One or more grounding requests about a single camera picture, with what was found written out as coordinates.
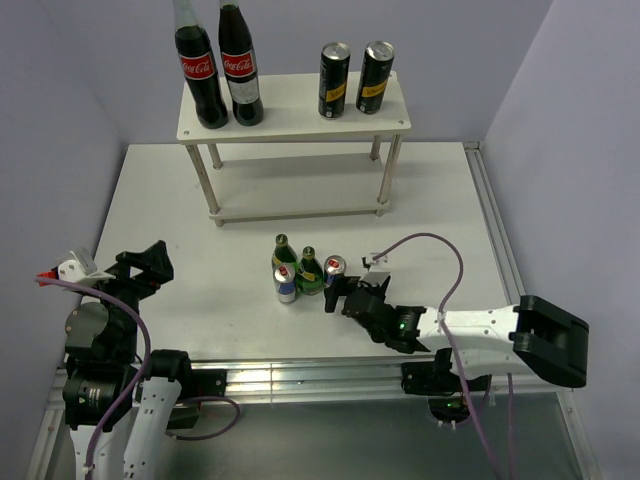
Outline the Red Bull can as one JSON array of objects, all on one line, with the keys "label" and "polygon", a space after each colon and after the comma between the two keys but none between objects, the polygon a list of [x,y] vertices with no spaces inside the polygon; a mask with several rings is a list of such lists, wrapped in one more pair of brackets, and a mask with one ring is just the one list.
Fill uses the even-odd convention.
[{"label": "Red Bull can", "polygon": [[297,299],[296,272],[291,264],[277,265],[273,270],[276,298],[284,304],[290,304]]},{"label": "Red Bull can", "polygon": [[346,260],[340,255],[330,255],[326,258],[323,267],[324,286],[329,288],[339,275],[346,272]]}]

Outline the dark gold-band beverage can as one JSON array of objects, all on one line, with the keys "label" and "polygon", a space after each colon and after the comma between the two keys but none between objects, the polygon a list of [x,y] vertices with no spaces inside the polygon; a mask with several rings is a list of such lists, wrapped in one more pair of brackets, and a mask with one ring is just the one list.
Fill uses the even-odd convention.
[{"label": "dark gold-band beverage can", "polygon": [[366,46],[356,95],[356,108],[361,113],[375,114],[380,110],[394,58],[394,47],[387,41],[373,41]]}]

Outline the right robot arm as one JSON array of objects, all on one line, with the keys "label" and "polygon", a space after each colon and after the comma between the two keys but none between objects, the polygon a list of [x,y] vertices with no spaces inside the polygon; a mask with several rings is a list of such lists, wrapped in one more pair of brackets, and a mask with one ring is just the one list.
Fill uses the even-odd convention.
[{"label": "right robot arm", "polygon": [[559,387],[586,386],[589,325],[568,311],[535,295],[489,310],[393,306],[386,301],[390,280],[388,273],[375,282],[338,275],[324,291],[324,309],[399,353],[435,353],[433,378],[446,390],[465,379],[528,373]]}]

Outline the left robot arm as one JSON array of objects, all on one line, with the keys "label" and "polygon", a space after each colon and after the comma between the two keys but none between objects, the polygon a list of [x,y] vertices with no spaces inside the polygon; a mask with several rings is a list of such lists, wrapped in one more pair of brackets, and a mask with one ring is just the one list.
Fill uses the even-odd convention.
[{"label": "left robot arm", "polygon": [[173,280],[167,246],[159,240],[139,253],[122,252],[104,271],[80,249],[63,258],[57,277],[120,303],[87,302],[65,323],[68,358],[63,399],[76,475],[152,479],[174,405],[196,391],[185,351],[147,350],[141,365],[134,365],[138,325],[131,316],[141,300]]}]

